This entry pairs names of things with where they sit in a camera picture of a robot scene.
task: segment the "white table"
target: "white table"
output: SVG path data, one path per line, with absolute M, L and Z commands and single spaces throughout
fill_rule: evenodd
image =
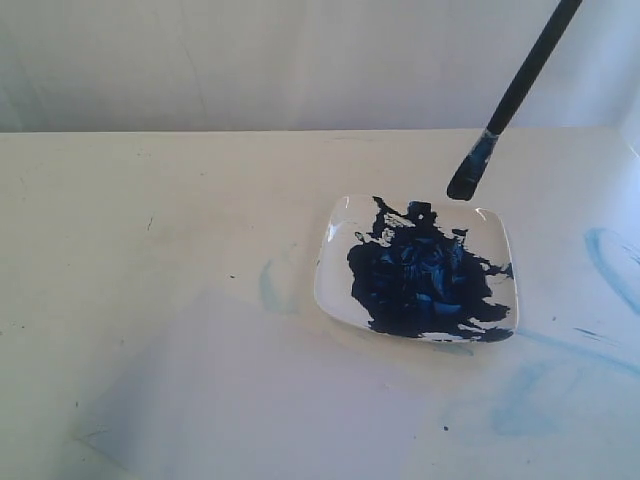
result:
M 512 129 L 498 144 L 473 203 L 510 234 L 513 338 L 447 348 L 355 334 L 313 301 L 334 201 L 445 200 L 477 135 L 0 135 L 0 477 L 134 478 L 72 425 L 214 289 L 411 378 L 427 400 L 396 478 L 638 478 L 640 316 L 584 239 L 601 227 L 640 246 L 640 161 L 614 131 Z M 279 304 L 260 291 L 267 264 Z

